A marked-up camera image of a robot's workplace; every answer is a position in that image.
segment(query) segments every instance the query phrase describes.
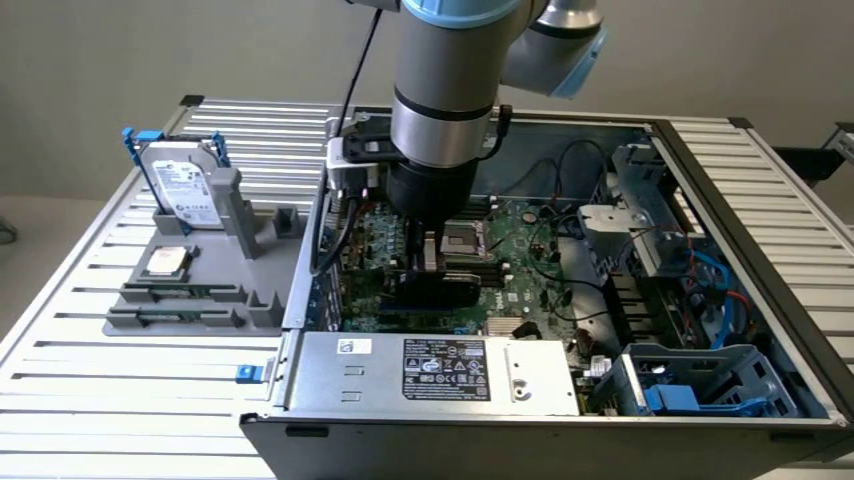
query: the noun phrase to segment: floor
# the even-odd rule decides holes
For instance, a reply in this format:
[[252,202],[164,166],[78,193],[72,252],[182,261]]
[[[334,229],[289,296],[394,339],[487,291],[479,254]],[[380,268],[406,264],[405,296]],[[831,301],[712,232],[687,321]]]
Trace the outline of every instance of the floor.
[[0,339],[12,328],[104,202],[0,197],[0,216],[17,241],[0,245]]

